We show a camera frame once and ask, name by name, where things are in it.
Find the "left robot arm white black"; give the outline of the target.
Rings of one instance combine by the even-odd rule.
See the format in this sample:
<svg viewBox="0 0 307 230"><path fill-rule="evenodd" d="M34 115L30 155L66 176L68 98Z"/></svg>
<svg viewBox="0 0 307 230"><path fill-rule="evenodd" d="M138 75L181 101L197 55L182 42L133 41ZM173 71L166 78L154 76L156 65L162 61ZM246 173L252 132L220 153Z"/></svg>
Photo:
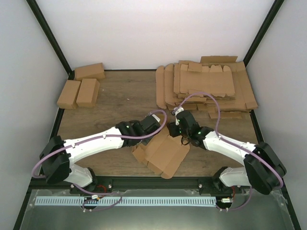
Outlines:
<svg viewBox="0 0 307 230"><path fill-rule="evenodd" d="M47 184L57 184L62 181L80 186L86 193L94 193L98 181L90 168L82 168L76 162L88 156L113 149L135 146L149 142L149 136L160 128L160 118L148 115L142 121L132 120L120 122L114 127L91 136L62 140L55 136L45 146L40 159Z"/></svg>

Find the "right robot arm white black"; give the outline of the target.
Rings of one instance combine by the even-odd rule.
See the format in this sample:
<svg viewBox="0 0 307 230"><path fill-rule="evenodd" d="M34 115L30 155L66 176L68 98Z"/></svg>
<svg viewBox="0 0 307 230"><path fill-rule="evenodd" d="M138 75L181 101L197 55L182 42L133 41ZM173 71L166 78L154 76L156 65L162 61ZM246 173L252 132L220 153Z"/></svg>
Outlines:
<svg viewBox="0 0 307 230"><path fill-rule="evenodd" d="M287 170L269 144L242 142L221 135L212 128L200 126L189 111L178 110L174 115L176 120L167 124L170 136L181 137L188 144L220 153L241 164L240 168L222 167L214 174L212 183L216 192L245 186L268 195L283 186Z"/></svg>

